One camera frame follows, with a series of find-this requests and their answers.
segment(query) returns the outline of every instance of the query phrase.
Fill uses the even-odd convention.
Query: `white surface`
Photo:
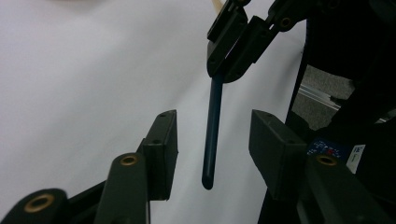
[[[265,18],[272,1],[252,1]],[[256,223],[265,184],[248,154],[251,109],[285,118],[304,24],[280,34],[225,86],[214,188],[201,184],[211,1],[3,0],[0,3],[0,218],[39,189],[74,196],[136,151],[155,117],[177,110],[171,199],[151,223]]]

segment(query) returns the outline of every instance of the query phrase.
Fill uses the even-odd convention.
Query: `blue pencil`
[[[206,127],[204,170],[202,173],[202,184],[206,189],[213,188],[223,82],[224,77],[221,74],[212,77]]]

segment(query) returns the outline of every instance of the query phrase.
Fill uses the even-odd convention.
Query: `white backdrop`
[[[253,0],[266,18],[273,1]],[[256,223],[266,190],[248,154],[252,109],[286,116],[304,24],[280,34],[223,90],[214,188],[201,184],[211,1],[3,0],[0,3],[0,218],[39,189],[69,197],[106,179],[155,117],[176,109],[171,199],[151,223]]]

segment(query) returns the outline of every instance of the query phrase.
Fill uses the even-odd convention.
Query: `brass insert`
[[[24,206],[24,211],[27,213],[36,213],[50,206],[54,197],[51,194],[45,193],[33,198]]]
[[[334,157],[327,155],[317,155],[317,161],[328,166],[334,166],[337,164],[337,160]]]
[[[137,157],[136,155],[126,156],[121,159],[121,165],[135,165],[137,164]]]

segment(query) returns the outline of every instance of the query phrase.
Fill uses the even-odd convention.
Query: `black bracket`
[[[2,224],[149,223],[149,201],[168,200],[177,162],[177,112],[161,113],[136,153],[118,156],[107,181],[71,199],[42,189],[20,200]]]

